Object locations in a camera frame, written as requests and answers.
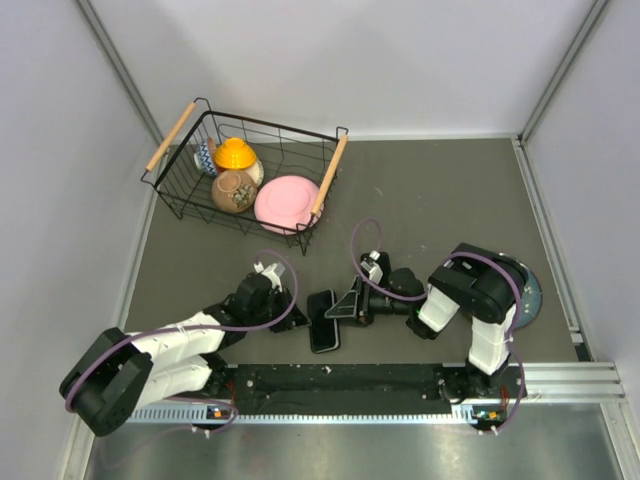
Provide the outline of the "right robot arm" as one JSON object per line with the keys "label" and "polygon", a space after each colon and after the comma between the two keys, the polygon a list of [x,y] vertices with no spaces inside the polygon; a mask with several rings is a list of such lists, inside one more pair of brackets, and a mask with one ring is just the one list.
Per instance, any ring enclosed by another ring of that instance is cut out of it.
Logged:
{"label": "right robot arm", "polygon": [[438,382],[442,398],[460,402],[502,385],[529,280],[524,264],[467,243],[459,244],[427,282],[407,267],[392,268],[388,253],[373,250],[359,257],[351,289],[324,318],[365,327],[378,315],[403,316],[414,335],[435,340],[456,315],[466,315],[472,338],[465,367]]}

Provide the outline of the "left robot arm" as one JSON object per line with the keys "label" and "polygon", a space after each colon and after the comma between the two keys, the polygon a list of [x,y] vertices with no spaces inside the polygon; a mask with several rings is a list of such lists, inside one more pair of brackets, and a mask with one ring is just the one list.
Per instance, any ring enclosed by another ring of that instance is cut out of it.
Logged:
{"label": "left robot arm", "polygon": [[271,274],[252,273],[222,301],[180,322],[130,334],[107,329],[62,380],[65,407],[104,437],[149,404],[186,392],[216,396],[227,382],[217,353],[252,331],[309,325],[296,293]]}

